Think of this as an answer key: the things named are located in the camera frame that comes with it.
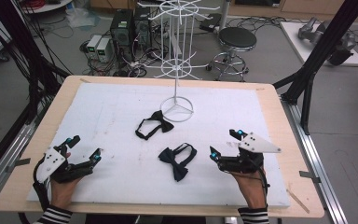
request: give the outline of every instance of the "wrist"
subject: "wrist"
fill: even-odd
[[[64,210],[68,210],[70,204],[71,204],[71,199],[68,198],[57,198],[51,200],[51,205]]]
[[[246,200],[248,203],[248,207],[251,209],[260,209],[260,208],[266,208],[266,200],[264,197],[250,197]]]

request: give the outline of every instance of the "stool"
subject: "stool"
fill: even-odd
[[[227,27],[219,32],[219,40],[227,52],[214,56],[206,66],[206,70],[211,71],[212,67],[215,67],[220,71],[216,81],[220,81],[222,75],[240,75],[241,82],[244,82],[243,75],[249,72],[249,68],[243,58],[237,55],[237,52],[254,49],[257,42],[255,35],[240,27]]]

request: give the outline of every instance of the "white panel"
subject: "white panel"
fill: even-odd
[[[193,117],[174,123],[168,133],[156,132],[148,141],[138,138],[135,130],[142,119],[149,118],[172,95],[173,87],[80,86],[51,144],[54,147],[79,135],[81,141],[69,150],[71,163],[82,162],[97,147],[103,148],[94,174],[80,182],[75,202],[245,205],[234,178],[219,171],[209,158],[209,146],[225,156],[237,155],[229,129],[252,131],[269,140],[256,92],[179,87],[178,95],[195,107]],[[150,129],[146,125],[143,133]],[[160,161],[158,155],[166,147],[174,149],[183,143],[192,145],[198,154],[187,166],[186,177],[176,182],[171,165]],[[183,151],[176,160],[182,161],[188,153]],[[265,169],[271,185],[268,205],[288,206],[275,155],[265,154]],[[37,200],[34,192],[28,200]]]
[[[295,49],[298,57],[300,58],[301,62],[305,62],[310,53],[313,51],[314,45],[310,43],[307,39],[299,39],[298,38],[298,29],[303,27],[305,23],[297,23],[297,22],[281,22],[281,27],[286,35],[289,38],[291,45]],[[313,25],[313,30],[315,31],[319,24]],[[353,55],[347,59],[343,64],[340,66],[358,66],[358,53],[353,49],[351,50]],[[324,62],[324,65],[331,65],[329,62]]]

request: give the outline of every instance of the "metal rail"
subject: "metal rail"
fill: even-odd
[[[307,156],[311,171],[315,177],[319,177],[321,180],[321,183],[317,183],[316,185],[324,197],[330,217],[336,224],[348,223],[345,218],[345,214],[342,211],[341,205],[339,204],[336,193],[334,192],[330,180],[328,179],[318,151],[316,150],[310,135],[307,135],[301,127],[301,111],[298,109],[297,105],[289,105],[287,102],[282,102],[282,105],[287,108],[292,116],[293,124],[296,126],[296,130],[298,131],[298,137],[301,139],[302,149]]]
[[[15,161],[20,157],[35,130],[36,127],[34,121],[29,125],[24,124],[11,143],[10,147],[7,149],[6,153],[0,160],[0,184],[7,174],[11,172],[11,168],[13,168]]]

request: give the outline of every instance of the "robotic hand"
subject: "robotic hand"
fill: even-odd
[[[263,166],[263,152],[281,152],[281,149],[275,147],[270,142],[255,133],[245,133],[242,130],[229,130],[229,134],[240,140],[238,150],[240,154],[237,157],[224,157],[219,151],[210,147],[210,158],[217,163],[219,170],[227,173],[250,174],[259,171]]]
[[[330,24],[330,21],[322,22],[315,32],[313,30],[313,24],[316,22],[316,18],[312,17],[310,21],[307,22],[303,27],[298,29],[298,38],[308,39],[310,43],[317,44],[319,40],[324,35],[327,27]],[[352,33],[347,32],[336,44],[335,49],[331,52],[330,56],[327,58],[327,61],[332,65],[340,65],[347,61],[353,53],[351,50],[356,46],[355,36]]]
[[[44,158],[34,168],[34,190],[44,211],[49,205],[47,181],[49,177],[58,183],[70,182],[92,174],[93,168],[101,160],[101,149],[97,148],[88,161],[79,164],[69,163],[66,159],[68,147],[74,147],[79,141],[80,137],[76,135],[73,139],[67,138],[57,147],[49,148]]]

